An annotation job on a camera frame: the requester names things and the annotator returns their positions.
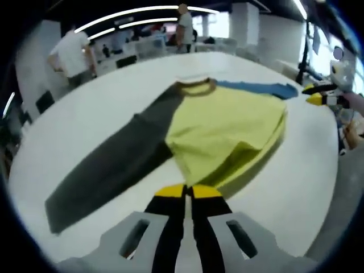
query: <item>ceiling light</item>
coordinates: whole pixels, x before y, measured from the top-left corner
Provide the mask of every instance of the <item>ceiling light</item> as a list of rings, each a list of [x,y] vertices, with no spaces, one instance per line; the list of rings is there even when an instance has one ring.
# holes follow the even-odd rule
[[[110,28],[110,29],[108,29],[108,30],[101,31],[101,32],[99,32],[98,34],[95,34],[95,35],[90,36],[90,37],[89,37],[89,40],[92,40],[92,39],[95,39],[95,38],[97,38],[97,37],[100,37],[100,36],[102,36],[102,35],[104,35],[104,34],[107,34],[107,33],[113,32],[114,30],[115,30],[115,28],[113,27],[113,28]]]
[[[149,19],[149,20],[142,20],[142,21],[132,22],[132,23],[128,23],[128,24],[122,24],[121,26],[119,26],[119,28],[132,27],[132,26],[137,26],[139,24],[149,24],[149,23],[157,23],[157,22],[170,22],[170,21],[177,21],[177,20],[178,19],[175,18],[175,17]]]
[[[7,103],[6,103],[6,105],[5,105],[5,109],[4,109],[4,112],[2,113],[2,117],[5,117],[5,115],[6,115],[6,113],[7,113],[8,109],[9,109],[9,107],[10,107],[10,104],[11,104],[11,102],[12,102],[12,100],[13,100],[14,96],[15,96],[15,93],[14,93],[14,92],[12,92],[12,94],[10,95],[10,98],[7,100]]]
[[[82,30],[85,30],[86,28],[91,27],[91,26],[93,26],[95,24],[101,23],[101,22],[103,22],[105,20],[109,20],[111,18],[115,18],[115,17],[118,17],[118,16],[123,16],[123,15],[126,15],[126,14],[139,13],[139,12],[142,12],[142,11],[149,11],[149,10],[176,10],[176,9],[178,9],[178,6],[171,5],[171,6],[139,7],[137,9],[125,10],[125,11],[110,14],[108,16],[105,16],[105,17],[99,18],[99,19],[97,19],[95,21],[92,21],[92,22],[90,22],[90,23],[76,29],[75,33],[78,33],[78,32],[80,32]],[[219,13],[219,11],[217,11],[217,10],[203,9],[201,7],[188,7],[188,9],[193,10],[193,11],[202,11],[202,12],[205,12],[205,13]]]
[[[300,2],[300,0],[293,0],[293,1],[296,4],[297,8],[299,9],[303,19],[307,20],[307,13],[306,13],[305,9],[303,8],[303,5]]]

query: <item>window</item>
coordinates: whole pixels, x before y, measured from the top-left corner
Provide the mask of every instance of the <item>window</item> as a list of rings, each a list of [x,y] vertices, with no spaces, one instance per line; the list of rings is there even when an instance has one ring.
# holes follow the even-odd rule
[[[229,13],[208,15],[208,35],[217,38],[229,37]]]
[[[197,31],[198,36],[203,36],[203,28],[202,28],[202,16],[196,16],[192,18],[193,29]]]
[[[313,24],[309,24],[309,54],[308,54],[308,61],[310,67],[316,71],[317,73],[321,73],[323,76],[328,76],[330,74],[330,61],[335,60],[334,58],[334,47],[338,46],[342,48],[342,42],[337,39],[335,36],[330,36],[330,43],[327,40],[324,32],[322,29],[318,28],[318,35],[320,37],[320,47],[318,49],[318,54],[316,54],[312,50],[313,44],[313,36],[314,36],[315,27]],[[300,53],[300,61],[303,57],[304,51],[304,44],[305,44],[305,37],[306,37],[306,26],[304,26],[303,31],[303,38],[301,43],[301,53]]]
[[[353,92],[364,95],[364,67],[359,58],[356,60],[355,70]]]

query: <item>pillar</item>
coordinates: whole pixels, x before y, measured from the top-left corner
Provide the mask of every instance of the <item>pillar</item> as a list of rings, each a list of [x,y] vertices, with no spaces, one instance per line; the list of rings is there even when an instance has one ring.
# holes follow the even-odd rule
[[[209,35],[209,18],[207,15],[202,16],[202,36],[207,37]]]
[[[230,38],[238,47],[258,45],[259,9],[250,3],[233,3],[230,18]]]

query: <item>blue sleeve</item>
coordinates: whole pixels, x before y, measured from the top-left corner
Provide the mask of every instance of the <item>blue sleeve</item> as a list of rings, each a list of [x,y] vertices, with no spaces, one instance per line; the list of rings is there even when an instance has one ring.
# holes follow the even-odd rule
[[[218,86],[232,88],[237,90],[244,90],[258,94],[271,94],[283,100],[294,98],[298,96],[297,89],[290,84],[252,84],[248,82],[230,82],[218,81]]]

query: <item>dark gray sleeve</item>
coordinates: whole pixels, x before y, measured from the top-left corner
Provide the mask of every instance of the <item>dark gray sleeve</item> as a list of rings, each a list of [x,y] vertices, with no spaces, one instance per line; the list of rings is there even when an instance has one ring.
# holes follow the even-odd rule
[[[91,214],[172,157],[164,140],[182,99],[168,89],[66,176],[45,202],[52,233]]]

